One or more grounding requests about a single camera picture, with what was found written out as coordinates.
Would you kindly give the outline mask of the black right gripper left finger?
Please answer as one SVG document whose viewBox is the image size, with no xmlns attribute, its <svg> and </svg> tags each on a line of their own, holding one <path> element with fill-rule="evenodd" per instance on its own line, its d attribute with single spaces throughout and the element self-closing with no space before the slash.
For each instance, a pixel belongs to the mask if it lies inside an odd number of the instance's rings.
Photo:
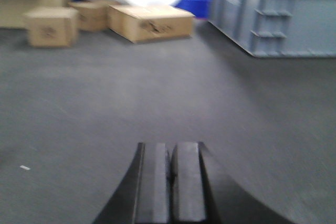
<svg viewBox="0 0 336 224">
<path fill-rule="evenodd" d="M 113 195 L 93 223 L 170 223 L 170 157 L 164 143 L 139 143 Z"/>
</svg>

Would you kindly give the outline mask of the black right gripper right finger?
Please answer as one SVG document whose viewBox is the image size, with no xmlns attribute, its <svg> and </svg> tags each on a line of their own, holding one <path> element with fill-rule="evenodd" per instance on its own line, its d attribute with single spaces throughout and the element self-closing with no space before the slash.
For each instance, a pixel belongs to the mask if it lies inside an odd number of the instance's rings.
<svg viewBox="0 0 336 224">
<path fill-rule="evenodd" d="M 171 172 L 173 223 L 292 223 L 247 192 L 203 142 L 180 142 Z"/>
</svg>

